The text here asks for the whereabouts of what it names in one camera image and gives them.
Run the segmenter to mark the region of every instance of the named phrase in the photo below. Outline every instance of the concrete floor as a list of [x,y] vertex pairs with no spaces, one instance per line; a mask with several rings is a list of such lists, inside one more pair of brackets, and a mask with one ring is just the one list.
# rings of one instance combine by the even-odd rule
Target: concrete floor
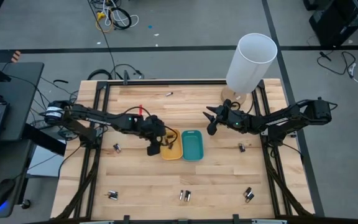
[[[313,36],[308,24],[311,12],[299,0],[267,0],[281,46],[304,45]],[[107,34],[110,47],[153,47],[236,45],[251,32],[271,35],[262,1],[256,0],[123,0],[122,7],[137,14],[140,22],[127,31]],[[358,45],[358,31],[349,38]],[[311,45],[318,45],[310,39]],[[96,30],[86,1],[5,0],[0,11],[0,49],[82,49],[106,47]],[[129,63],[146,78],[224,78],[233,50],[121,52],[113,53],[115,63]],[[351,51],[357,58],[358,50]],[[296,100],[323,99],[339,104],[333,121],[325,126],[305,128],[311,163],[327,217],[358,218],[358,83],[347,75],[333,74],[316,63],[318,51],[283,51],[283,60]],[[343,70],[340,52],[323,62]],[[64,79],[68,91],[78,89],[82,80],[98,68],[112,69],[108,53],[24,54],[20,62],[43,62],[43,77]],[[281,78],[277,60],[266,78]],[[43,81],[40,90],[50,100],[68,95]],[[12,215],[10,223],[46,220],[56,185],[38,191],[35,205],[27,215]],[[29,191],[36,190],[30,186]]]

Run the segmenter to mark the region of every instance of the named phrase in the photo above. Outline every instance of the wooden table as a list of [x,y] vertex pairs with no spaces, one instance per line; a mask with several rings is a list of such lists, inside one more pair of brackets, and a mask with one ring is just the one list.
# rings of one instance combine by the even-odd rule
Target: wooden table
[[[265,85],[271,112],[287,107],[280,80],[266,79]],[[240,134],[224,126],[218,126],[214,136],[206,132],[209,121],[202,112],[208,111],[206,106],[222,103],[222,88],[223,85],[111,87],[108,112],[122,113],[142,104],[171,128],[200,130],[204,158],[187,162],[165,161],[160,155],[149,157],[145,149],[149,142],[110,129],[103,137],[92,220],[122,220],[124,215],[130,215],[131,220],[229,219],[232,214],[239,214],[240,218],[274,217],[259,135]],[[96,81],[83,81],[77,103],[92,107],[95,89]],[[173,95],[165,96],[171,91]],[[249,95],[242,110],[247,111],[251,103]],[[246,146],[246,152],[239,152],[239,142]],[[122,148],[120,154],[112,147],[115,143]],[[293,138],[286,138],[284,143],[297,148]],[[78,141],[69,142],[65,156],[78,145]],[[313,213],[299,154],[286,146],[279,150],[288,188]],[[62,167],[51,217],[62,212],[77,191],[83,155],[84,150],[80,149]],[[245,203],[243,193],[248,187],[252,187],[255,197]],[[276,189],[284,213],[281,191]],[[108,199],[105,196],[108,190],[119,192],[119,199]],[[189,202],[179,200],[180,190],[192,192]],[[87,199],[87,195],[83,197],[82,215]]]

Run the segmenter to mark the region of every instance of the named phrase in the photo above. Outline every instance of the black metal frame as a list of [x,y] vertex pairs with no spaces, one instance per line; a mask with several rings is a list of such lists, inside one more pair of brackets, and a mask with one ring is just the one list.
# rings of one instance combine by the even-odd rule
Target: black metal frame
[[[127,85],[225,85],[225,84],[226,84],[225,80],[128,80],[127,81]],[[93,108],[94,109],[98,108],[101,90],[105,89],[102,111],[106,111],[107,107],[108,107],[110,88],[112,86],[122,86],[122,85],[124,85],[124,82],[122,80],[119,80],[119,81],[118,80],[98,81],[97,85],[96,85],[96,94],[95,94],[95,98],[94,98]],[[265,113],[270,114],[269,103],[267,100],[267,94],[265,91],[265,85],[264,85],[263,80],[259,83],[258,89],[260,90],[260,93],[262,96],[262,102],[264,104]],[[254,102],[256,115],[261,115],[256,90],[254,90],[252,92],[252,100]],[[260,135],[260,139],[261,139],[261,143],[262,143],[262,150],[263,150],[263,155],[264,155],[264,160],[265,160],[265,166],[266,166],[266,169],[268,169],[267,164],[268,163],[271,164],[271,162],[270,162],[267,138],[266,138],[266,136]],[[90,150],[92,150],[92,149],[86,148],[86,151],[85,151],[79,186],[83,185],[86,174],[88,172],[87,169],[88,169],[88,164],[89,164],[89,159],[90,159]],[[274,147],[272,150],[274,150],[277,155],[275,158],[275,163],[276,163],[276,169],[277,169],[278,176],[283,181],[283,183],[285,183],[284,173],[283,173],[283,169],[282,169],[282,163],[281,163],[278,149],[276,147]],[[101,145],[96,148],[96,152],[94,155],[94,163],[96,163],[97,167],[99,166],[100,153],[101,153]],[[91,220],[93,200],[94,200],[94,194],[95,194],[95,188],[96,188],[96,178],[97,178],[97,175],[95,175],[95,177],[92,179],[92,181],[90,183],[88,203],[86,206],[86,216],[85,217],[80,217],[81,201],[82,201],[82,200],[80,200],[78,205],[75,208],[73,218],[69,218],[69,219],[65,219],[65,220],[50,220],[49,222],[40,222],[39,224],[41,224],[41,223],[79,223],[80,222],[79,220],[82,220],[82,221]],[[277,220],[288,220],[290,223],[358,223],[358,220],[343,219],[343,218],[326,218],[326,217],[316,217],[316,216],[312,216],[312,217],[294,216],[294,215],[292,215],[291,206],[289,204],[289,201],[284,194],[283,194],[283,199],[284,199],[286,214],[282,215],[282,214],[280,214],[280,209],[278,206],[278,198],[277,198],[277,193],[276,193],[276,189],[275,189],[275,182],[272,179],[272,177],[269,175],[269,173],[268,173],[268,183],[269,183],[269,187],[270,187],[270,195],[272,198],[273,212],[275,215],[275,219],[277,219]],[[255,220],[257,220],[257,219],[240,219],[237,214],[234,214],[233,219],[230,219],[230,220],[129,220],[129,216],[125,215],[123,217],[123,220],[114,220],[114,222],[115,223],[123,223],[123,224],[129,224],[129,223],[136,223],[136,224],[140,224],[140,223],[145,223],[145,224],[146,223],[167,223],[167,224],[168,223],[169,224],[172,224],[172,223],[175,223],[175,224],[176,223],[177,224],[181,224],[181,223],[182,224],[186,224],[186,223],[197,223],[197,224],[235,223],[235,224],[238,224],[238,223],[256,223]]]

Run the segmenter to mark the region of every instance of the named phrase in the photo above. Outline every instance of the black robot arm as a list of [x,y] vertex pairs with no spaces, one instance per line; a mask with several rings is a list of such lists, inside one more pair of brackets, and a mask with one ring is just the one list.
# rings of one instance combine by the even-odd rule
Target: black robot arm
[[54,126],[64,126],[79,135],[81,144],[93,147],[97,142],[98,130],[83,126],[78,120],[91,121],[102,126],[110,126],[124,134],[133,134],[150,141],[147,148],[149,156],[160,153],[161,141],[158,137],[166,134],[164,122],[156,115],[143,118],[139,114],[130,113],[111,114],[84,107],[79,104],[71,104],[69,101],[54,101],[48,105],[44,113],[45,122]]
[[266,134],[269,144],[281,146],[285,136],[307,125],[323,125],[331,121],[330,102],[322,100],[303,100],[267,116],[254,116],[241,110],[232,110],[232,102],[225,100],[218,107],[207,106],[216,117],[204,112],[211,122],[208,134],[214,135],[216,125],[223,124],[240,133]]

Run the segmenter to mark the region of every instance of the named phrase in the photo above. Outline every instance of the white lamp shade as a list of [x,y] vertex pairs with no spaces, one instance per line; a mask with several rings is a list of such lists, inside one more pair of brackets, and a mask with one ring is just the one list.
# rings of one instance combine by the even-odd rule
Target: white lamp shade
[[263,34],[247,34],[237,45],[226,75],[226,83],[236,93],[252,92],[277,55],[274,41]]

